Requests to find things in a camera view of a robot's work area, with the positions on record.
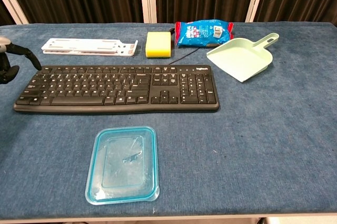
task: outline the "black keyboard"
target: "black keyboard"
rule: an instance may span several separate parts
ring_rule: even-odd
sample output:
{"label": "black keyboard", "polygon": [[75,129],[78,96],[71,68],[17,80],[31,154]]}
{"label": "black keyboard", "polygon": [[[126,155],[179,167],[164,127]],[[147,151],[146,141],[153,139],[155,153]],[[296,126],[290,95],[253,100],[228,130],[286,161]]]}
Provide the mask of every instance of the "black keyboard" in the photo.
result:
{"label": "black keyboard", "polygon": [[216,111],[208,65],[44,66],[14,104],[17,112],[112,114]]}

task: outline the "spacebar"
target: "spacebar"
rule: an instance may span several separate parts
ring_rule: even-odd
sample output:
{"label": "spacebar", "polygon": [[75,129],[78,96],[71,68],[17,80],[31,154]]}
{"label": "spacebar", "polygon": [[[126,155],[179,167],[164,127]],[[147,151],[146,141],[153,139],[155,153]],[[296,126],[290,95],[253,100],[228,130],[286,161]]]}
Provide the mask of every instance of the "spacebar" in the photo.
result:
{"label": "spacebar", "polygon": [[104,98],[100,96],[92,97],[63,97],[58,96],[53,99],[51,105],[103,105]]}

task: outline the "snack bag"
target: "snack bag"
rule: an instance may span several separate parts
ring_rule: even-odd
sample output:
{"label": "snack bag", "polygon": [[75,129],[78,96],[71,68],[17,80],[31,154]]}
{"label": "snack bag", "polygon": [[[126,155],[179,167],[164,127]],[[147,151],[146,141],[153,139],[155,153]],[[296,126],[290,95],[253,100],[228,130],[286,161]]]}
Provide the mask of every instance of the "snack bag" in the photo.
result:
{"label": "snack bag", "polygon": [[233,38],[232,22],[199,20],[175,23],[177,46],[219,46]]}

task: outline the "plastic container lid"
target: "plastic container lid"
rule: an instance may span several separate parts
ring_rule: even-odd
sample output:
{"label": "plastic container lid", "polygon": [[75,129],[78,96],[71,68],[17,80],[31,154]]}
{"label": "plastic container lid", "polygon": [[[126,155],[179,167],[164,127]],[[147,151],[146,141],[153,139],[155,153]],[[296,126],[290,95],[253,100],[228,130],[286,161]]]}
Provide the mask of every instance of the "plastic container lid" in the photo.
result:
{"label": "plastic container lid", "polygon": [[85,189],[91,204],[153,201],[159,195],[156,133],[148,126],[105,129],[94,142]]}

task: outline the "blue table cover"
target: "blue table cover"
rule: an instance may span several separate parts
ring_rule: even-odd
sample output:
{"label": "blue table cover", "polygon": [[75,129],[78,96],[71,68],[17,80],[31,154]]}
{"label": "blue table cover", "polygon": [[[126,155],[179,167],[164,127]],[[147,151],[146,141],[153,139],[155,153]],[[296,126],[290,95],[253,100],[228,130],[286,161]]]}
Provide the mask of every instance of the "blue table cover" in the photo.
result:
{"label": "blue table cover", "polygon": [[[146,59],[149,31],[173,24],[30,24],[0,35],[30,48],[43,65],[168,64]],[[20,114],[13,104],[36,70],[8,54],[18,76],[0,85],[0,219],[337,212],[337,28],[330,23],[234,23],[235,37],[269,33],[272,64],[240,83],[206,57],[221,108],[215,113]],[[133,57],[43,54],[52,37],[139,40]],[[84,197],[95,136],[105,128],[154,128],[160,195],[153,202],[93,206]]]}

